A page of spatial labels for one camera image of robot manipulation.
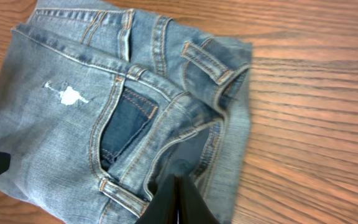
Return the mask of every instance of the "blue denim jeans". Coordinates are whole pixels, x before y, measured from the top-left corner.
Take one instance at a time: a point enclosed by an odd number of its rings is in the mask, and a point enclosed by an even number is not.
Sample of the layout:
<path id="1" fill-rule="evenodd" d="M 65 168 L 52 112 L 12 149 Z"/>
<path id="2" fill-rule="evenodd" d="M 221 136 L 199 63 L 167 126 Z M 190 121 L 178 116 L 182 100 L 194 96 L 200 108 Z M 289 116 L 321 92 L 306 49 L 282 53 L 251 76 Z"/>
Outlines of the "blue denim jeans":
<path id="1" fill-rule="evenodd" d="M 230 223 L 251 45 L 98 0 L 39 1 L 0 75 L 0 190 L 66 223 L 134 223 L 169 173 Z"/>

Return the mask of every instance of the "light blue denim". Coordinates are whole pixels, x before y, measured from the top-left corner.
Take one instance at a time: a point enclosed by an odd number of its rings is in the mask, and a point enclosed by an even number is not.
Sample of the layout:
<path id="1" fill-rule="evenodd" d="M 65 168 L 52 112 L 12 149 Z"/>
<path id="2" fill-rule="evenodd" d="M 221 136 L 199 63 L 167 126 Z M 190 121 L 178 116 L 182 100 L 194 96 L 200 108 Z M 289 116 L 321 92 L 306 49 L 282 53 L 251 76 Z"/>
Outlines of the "light blue denim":
<path id="1" fill-rule="evenodd" d="M 98 0 L 39 1 L 12 34 L 0 190 L 66 223 L 134 223 L 167 173 L 184 172 L 231 222 L 250 44 Z"/>

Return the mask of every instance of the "wooden floor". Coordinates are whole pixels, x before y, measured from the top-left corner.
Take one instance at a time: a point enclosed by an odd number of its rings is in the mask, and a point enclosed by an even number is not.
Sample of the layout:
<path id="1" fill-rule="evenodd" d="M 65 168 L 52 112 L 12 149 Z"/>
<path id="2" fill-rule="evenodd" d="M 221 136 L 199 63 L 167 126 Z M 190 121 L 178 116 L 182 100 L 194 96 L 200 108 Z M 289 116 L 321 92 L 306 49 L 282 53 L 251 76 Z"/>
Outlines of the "wooden floor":
<path id="1" fill-rule="evenodd" d="M 234 223 L 358 223 L 358 0 L 111 2 L 254 43 Z M 0 67 L 34 7 L 0 0 Z M 0 223 L 61 221 L 0 193 Z"/>

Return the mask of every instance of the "wooden surface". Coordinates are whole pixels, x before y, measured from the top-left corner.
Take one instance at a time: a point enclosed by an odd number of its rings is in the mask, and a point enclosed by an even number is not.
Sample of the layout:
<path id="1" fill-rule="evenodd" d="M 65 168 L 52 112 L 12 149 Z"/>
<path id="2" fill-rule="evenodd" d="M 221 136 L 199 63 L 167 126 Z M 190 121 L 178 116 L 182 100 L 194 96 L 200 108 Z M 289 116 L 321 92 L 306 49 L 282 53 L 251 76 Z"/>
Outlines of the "wooden surface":
<path id="1" fill-rule="evenodd" d="M 126 0 L 254 43 L 234 223 L 358 223 L 358 0 Z M 0 0 L 0 66 L 33 0 Z M 60 223 L 0 193 L 0 223 Z"/>

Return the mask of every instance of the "denim shorts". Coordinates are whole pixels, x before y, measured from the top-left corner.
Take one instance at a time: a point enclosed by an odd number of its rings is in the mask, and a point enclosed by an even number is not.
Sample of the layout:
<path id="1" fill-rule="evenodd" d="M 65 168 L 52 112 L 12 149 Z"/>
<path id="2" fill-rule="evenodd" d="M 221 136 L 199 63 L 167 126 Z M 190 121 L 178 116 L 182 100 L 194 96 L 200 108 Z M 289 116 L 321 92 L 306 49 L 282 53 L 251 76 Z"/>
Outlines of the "denim shorts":
<path id="1" fill-rule="evenodd" d="M 0 74 L 0 151 L 12 161 L 0 190 L 66 223 L 134 223 L 175 172 L 231 222 L 250 44 L 98 0 L 39 1 L 12 35 Z"/>

